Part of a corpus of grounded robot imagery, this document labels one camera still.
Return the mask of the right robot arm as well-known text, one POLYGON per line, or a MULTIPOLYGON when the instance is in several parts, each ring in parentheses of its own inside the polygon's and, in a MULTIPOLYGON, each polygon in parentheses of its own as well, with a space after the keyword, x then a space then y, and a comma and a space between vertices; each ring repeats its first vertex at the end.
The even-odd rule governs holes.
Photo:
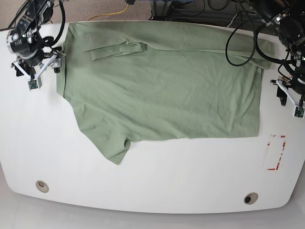
POLYGON ((49 66, 56 71, 60 70, 61 49, 55 48, 54 45, 61 38, 66 22, 63 3, 62 0, 58 1, 61 26, 55 38, 42 37, 40 34, 41 26, 49 22, 53 16, 53 0, 25 1, 9 24, 15 25, 6 39, 9 51, 17 55, 17 60, 12 65, 16 74, 26 76, 30 83, 36 82, 49 66))

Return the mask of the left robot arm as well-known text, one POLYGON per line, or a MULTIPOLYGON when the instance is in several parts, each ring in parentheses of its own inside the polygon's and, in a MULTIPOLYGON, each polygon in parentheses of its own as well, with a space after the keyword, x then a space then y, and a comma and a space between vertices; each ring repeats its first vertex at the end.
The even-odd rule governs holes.
POLYGON ((250 57, 239 66, 249 63, 255 53, 263 59, 285 68, 288 76, 282 74, 283 89, 278 89, 278 97, 282 105, 286 104, 288 89, 291 88, 301 98, 297 102, 297 109, 305 105, 305 2, 303 0, 248 0, 250 9, 261 20, 261 25, 255 27, 254 20, 243 6, 237 1, 242 12, 247 16, 253 31, 254 46, 250 57), (286 57, 278 59, 264 53, 258 44, 258 35, 263 31, 271 31, 285 47, 286 57))

